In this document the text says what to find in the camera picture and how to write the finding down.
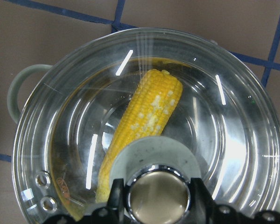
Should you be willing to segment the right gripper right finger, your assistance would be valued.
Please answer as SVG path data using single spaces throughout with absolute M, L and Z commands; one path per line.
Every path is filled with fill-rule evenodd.
M 195 224 L 212 224 L 214 201 L 201 178 L 191 178 L 191 217 Z

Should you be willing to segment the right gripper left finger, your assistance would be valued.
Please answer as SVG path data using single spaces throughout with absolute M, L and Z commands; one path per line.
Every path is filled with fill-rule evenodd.
M 107 201 L 108 219 L 111 224 L 124 223 L 124 180 L 114 179 Z

